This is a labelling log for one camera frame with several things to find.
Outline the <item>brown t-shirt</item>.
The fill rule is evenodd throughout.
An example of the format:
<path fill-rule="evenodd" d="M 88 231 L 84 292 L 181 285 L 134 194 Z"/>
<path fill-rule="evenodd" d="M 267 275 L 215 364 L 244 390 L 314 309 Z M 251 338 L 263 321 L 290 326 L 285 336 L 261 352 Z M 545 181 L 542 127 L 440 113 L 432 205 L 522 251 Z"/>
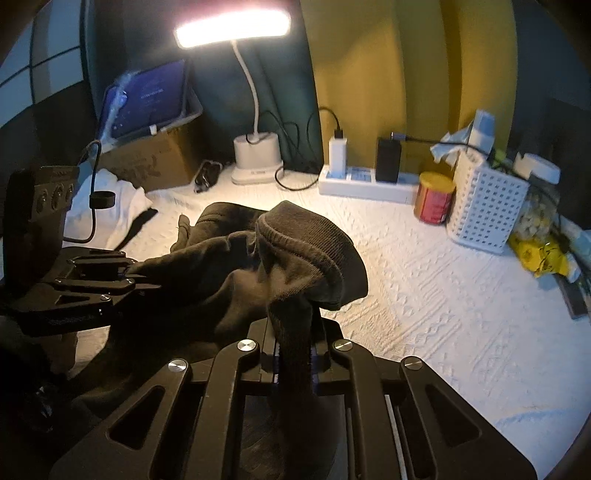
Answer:
<path fill-rule="evenodd" d="M 339 403 L 311 386 L 311 336 L 322 310 L 368 293 L 353 241 L 290 202 L 268 211 L 217 202 L 179 221 L 167 255 L 132 267 L 156 288 L 120 311 L 102 351 L 72 381 L 70 427 L 81 439 L 167 360 L 211 358 L 269 319 L 280 342 L 280 388 L 263 405 L 246 456 L 259 476 L 324 479 L 335 472 Z"/>

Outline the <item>white garment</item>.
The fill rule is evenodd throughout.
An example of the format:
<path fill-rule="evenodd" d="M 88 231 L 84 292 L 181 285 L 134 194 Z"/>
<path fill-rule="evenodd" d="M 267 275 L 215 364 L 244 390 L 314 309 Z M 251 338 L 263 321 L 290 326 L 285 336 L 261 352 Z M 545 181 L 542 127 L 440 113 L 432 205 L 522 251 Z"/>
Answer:
<path fill-rule="evenodd" d="M 71 208 L 66 214 L 65 237 L 86 239 L 91 233 L 90 183 L 91 178 L 86 178 L 73 197 Z M 152 201 L 143 188 L 135 188 L 130 182 L 119 180 L 106 169 L 97 172 L 95 190 L 114 192 L 115 204 L 111 208 L 95 211 L 95 234 L 88 246 L 114 250 L 128 234 L 132 222 L 152 206 Z"/>

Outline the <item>black shoehorn strip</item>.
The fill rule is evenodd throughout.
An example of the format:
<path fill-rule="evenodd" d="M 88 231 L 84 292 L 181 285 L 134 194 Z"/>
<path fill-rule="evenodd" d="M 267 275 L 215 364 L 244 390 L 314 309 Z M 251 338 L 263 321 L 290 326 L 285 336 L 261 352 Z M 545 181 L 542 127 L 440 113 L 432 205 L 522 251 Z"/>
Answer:
<path fill-rule="evenodd" d="M 114 248 L 114 251 L 121 251 L 143 228 L 143 226 L 158 214 L 154 208 L 148 208 L 139 214 L 131 223 L 123 240 Z"/>

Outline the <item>cardboard box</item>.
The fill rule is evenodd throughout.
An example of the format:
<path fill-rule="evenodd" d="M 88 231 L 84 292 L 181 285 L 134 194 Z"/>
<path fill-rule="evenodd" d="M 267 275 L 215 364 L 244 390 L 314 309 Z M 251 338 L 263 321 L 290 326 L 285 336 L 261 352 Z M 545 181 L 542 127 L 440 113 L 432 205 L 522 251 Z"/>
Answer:
<path fill-rule="evenodd" d="M 189 184 L 200 167 L 201 128 L 197 120 L 102 152 L 99 168 L 145 192 Z"/>

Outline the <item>tablet with purple screen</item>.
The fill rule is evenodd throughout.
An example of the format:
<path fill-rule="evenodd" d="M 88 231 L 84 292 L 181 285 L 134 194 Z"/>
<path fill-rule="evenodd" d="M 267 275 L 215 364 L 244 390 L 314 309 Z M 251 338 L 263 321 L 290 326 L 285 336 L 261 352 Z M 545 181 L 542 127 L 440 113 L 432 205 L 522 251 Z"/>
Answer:
<path fill-rule="evenodd" d="M 97 137 L 102 144 L 122 144 L 183 125 L 201 113 L 189 84 L 189 65 L 180 59 L 127 72 L 111 84 L 103 96 Z"/>

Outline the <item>red tin can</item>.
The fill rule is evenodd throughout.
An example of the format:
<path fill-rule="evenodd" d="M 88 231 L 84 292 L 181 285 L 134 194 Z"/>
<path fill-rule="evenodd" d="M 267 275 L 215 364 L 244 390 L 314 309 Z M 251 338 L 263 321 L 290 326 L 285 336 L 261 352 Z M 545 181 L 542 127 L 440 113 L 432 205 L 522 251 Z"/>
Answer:
<path fill-rule="evenodd" d="M 421 173 L 414 208 L 415 216 L 427 224 L 444 224 L 455 190 L 456 186 L 449 177 L 437 172 Z"/>

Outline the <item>black smartphone on table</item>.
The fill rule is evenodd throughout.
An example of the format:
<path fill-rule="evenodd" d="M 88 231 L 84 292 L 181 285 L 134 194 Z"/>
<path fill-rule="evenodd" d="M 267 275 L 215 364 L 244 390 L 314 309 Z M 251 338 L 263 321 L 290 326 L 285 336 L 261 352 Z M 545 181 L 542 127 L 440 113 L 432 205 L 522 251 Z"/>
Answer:
<path fill-rule="evenodd" d="M 590 317 L 590 295 L 584 292 L 579 281 L 570 283 L 564 276 L 556 274 L 559 290 L 572 320 Z"/>

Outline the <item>yellow snack bag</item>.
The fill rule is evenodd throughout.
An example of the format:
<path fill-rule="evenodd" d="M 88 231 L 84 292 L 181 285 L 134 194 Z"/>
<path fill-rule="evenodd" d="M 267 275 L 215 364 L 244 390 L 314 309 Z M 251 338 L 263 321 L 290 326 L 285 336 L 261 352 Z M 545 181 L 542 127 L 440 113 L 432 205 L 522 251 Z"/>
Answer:
<path fill-rule="evenodd" d="M 509 237 L 508 244 L 516 254 L 524 269 L 540 278 L 548 274 L 569 275 L 569 261 L 558 243 L 550 239 L 547 242 L 520 240 L 516 234 Z"/>

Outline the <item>white perforated basket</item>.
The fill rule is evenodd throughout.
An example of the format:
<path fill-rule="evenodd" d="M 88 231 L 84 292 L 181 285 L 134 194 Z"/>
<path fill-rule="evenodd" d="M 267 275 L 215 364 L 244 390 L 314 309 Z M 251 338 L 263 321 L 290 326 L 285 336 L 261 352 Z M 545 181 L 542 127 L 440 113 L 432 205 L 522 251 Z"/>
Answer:
<path fill-rule="evenodd" d="M 454 183 L 448 236 L 463 246 L 502 253 L 528 193 L 528 182 L 490 168 L 482 154 L 469 149 L 459 153 Z"/>

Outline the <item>white power strip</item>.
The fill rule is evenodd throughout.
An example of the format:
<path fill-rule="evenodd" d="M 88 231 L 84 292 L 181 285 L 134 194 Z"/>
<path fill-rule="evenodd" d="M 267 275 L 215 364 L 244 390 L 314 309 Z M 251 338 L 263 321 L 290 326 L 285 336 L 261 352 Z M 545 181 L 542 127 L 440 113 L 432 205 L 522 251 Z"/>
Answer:
<path fill-rule="evenodd" d="M 348 167 L 342 178 L 332 175 L 329 165 L 322 168 L 318 179 L 318 191 L 322 195 L 346 198 L 413 204 L 418 192 L 419 177 L 401 172 L 397 183 L 381 182 L 376 171 L 365 167 Z"/>

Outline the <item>glass jar white lid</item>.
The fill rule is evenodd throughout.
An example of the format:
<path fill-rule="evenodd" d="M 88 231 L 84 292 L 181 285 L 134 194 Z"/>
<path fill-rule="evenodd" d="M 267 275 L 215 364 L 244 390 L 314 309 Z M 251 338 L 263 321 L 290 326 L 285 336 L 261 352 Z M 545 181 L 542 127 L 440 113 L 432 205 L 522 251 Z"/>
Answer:
<path fill-rule="evenodd" d="M 545 158 L 518 153 L 514 172 L 528 183 L 528 192 L 513 229 L 520 241 L 544 244 L 548 241 L 555 220 L 560 195 L 557 186 L 561 170 Z"/>

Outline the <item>black power adapter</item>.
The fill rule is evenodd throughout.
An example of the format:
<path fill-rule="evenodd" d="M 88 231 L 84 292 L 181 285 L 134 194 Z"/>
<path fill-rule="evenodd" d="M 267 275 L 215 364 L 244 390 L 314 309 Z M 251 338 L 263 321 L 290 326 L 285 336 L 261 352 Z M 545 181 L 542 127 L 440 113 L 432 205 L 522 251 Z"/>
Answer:
<path fill-rule="evenodd" d="M 377 142 L 376 179 L 396 184 L 399 179 L 402 146 L 399 140 L 379 138 Z"/>

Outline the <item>white phone charger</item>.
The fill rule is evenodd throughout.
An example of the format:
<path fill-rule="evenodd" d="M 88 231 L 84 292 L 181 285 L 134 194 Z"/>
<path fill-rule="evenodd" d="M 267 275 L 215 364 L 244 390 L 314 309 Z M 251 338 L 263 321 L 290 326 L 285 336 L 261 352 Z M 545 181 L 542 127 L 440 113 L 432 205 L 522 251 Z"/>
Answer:
<path fill-rule="evenodd" d="M 331 178 L 344 179 L 346 177 L 347 152 L 348 139 L 342 129 L 335 129 L 334 135 L 329 139 L 329 176 Z"/>

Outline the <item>white blue spray bottle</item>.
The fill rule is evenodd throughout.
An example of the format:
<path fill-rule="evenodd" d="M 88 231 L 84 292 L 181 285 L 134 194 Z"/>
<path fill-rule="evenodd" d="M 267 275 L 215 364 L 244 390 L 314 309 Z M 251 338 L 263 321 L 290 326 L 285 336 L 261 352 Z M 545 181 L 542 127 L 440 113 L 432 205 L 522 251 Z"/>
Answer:
<path fill-rule="evenodd" d="M 468 144 L 489 155 L 495 142 L 496 119 L 486 110 L 478 109 L 471 125 Z"/>

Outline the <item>teal curtain left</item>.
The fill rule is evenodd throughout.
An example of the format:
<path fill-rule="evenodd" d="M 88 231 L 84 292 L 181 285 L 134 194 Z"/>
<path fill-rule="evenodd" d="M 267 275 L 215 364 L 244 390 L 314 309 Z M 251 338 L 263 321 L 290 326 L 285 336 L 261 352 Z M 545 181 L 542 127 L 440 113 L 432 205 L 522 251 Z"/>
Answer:
<path fill-rule="evenodd" d="M 290 32 L 280 38 L 221 42 L 182 49 L 177 27 L 196 20 L 211 1 L 88 1 L 85 55 L 93 103 L 128 71 L 185 59 L 189 83 L 204 108 L 202 131 L 214 159 L 235 157 L 232 141 L 252 131 L 280 135 L 287 169 L 315 173 L 322 165 L 318 100 L 304 15 L 297 1 L 280 2 Z"/>

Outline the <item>yellow curtain left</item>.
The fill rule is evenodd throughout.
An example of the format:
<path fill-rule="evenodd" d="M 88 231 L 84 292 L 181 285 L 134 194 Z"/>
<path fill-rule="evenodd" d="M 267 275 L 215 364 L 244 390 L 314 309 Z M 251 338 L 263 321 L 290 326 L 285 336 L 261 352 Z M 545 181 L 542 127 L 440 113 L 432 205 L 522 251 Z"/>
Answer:
<path fill-rule="evenodd" d="M 372 167 L 397 131 L 440 139 L 476 111 L 512 127 L 518 48 L 509 1 L 301 2 L 318 103 L 338 115 L 348 162 Z"/>

